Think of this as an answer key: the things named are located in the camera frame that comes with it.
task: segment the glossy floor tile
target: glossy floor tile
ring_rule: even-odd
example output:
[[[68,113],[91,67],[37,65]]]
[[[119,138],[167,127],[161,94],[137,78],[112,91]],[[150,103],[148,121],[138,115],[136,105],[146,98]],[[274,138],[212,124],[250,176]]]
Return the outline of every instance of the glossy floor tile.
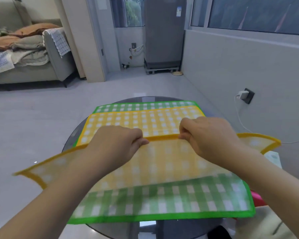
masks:
[[[59,152],[76,126],[96,106],[138,96],[194,100],[204,112],[222,116],[185,76],[147,76],[143,68],[109,74],[106,82],[74,80],[68,88],[0,91],[0,227],[41,189],[12,173]],[[61,238],[104,238],[86,225],[67,225]]]

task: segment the charging cable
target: charging cable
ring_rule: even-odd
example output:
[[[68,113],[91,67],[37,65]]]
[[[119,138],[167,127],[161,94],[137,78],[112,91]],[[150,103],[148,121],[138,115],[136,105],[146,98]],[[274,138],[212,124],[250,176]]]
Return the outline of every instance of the charging cable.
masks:
[[[245,128],[248,132],[253,133],[253,132],[250,131],[247,127],[245,127],[245,126],[243,125],[243,123],[241,122],[241,120],[240,120],[240,116],[239,116],[239,112],[238,112],[238,108],[237,108],[237,104],[236,104],[236,98],[238,98],[238,99],[244,99],[244,98],[247,97],[245,94],[248,95],[248,93],[246,93],[246,92],[243,92],[243,93],[239,92],[239,94],[237,94],[237,95],[234,96],[234,103],[235,103],[235,108],[236,108],[237,117],[238,117],[238,120],[239,120],[241,126],[242,126],[243,128]],[[289,144],[291,144],[291,143],[297,143],[297,142],[299,142],[299,141],[295,141],[295,142],[281,142],[281,143],[289,143]]]

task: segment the checkered towel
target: checkered towel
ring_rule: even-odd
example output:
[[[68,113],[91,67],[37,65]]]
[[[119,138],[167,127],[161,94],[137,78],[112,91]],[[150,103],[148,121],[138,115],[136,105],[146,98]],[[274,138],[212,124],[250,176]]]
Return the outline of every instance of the checkered towel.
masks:
[[[45,30],[45,32],[48,32],[51,35],[61,57],[71,51],[65,36],[64,28],[51,28]]]
[[[0,52],[0,73],[14,68],[11,54],[12,53],[8,50]]]

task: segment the glass tabletop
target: glass tabletop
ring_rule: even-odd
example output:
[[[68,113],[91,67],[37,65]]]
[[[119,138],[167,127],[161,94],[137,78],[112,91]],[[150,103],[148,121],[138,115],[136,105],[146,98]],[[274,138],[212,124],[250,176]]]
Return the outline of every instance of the glass tabletop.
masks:
[[[165,96],[134,97],[115,103],[181,101],[181,99]],[[213,116],[203,111],[206,116]],[[70,149],[80,136],[87,118],[74,129],[65,143],[62,152]],[[112,239],[194,239],[200,237],[222,222],[222,218],[183,219],[163,221],[141,221],[120,223],[94,223],[88,226],[98,233]]]

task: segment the person's finger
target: person's finger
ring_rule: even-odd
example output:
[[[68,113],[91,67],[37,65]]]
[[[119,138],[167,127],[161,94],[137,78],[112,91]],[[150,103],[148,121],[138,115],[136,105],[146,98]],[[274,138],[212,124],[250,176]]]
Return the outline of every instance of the person's finger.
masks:
[[[179,139],[183,139],[189,142],[190,138],[191,138],[191,134],[188,132],[183,132],[181,134],[178,135]]]
[[[183,118],[179,124],[179,133],[190,132],[194,131],[196,128],[196,122],[189,118]]]
[[[137,152],[137,150],[146,144],[149,144],[150,142],[146,138],[139,138],[136,141],[134,141],[131,145],[130,149],[130,157],[133,157],[133,155]]]
[[[142,138],[143,137],[143,132],[139,128],[133,128],[129,132],[129,137],[131,138],[132,141]]]

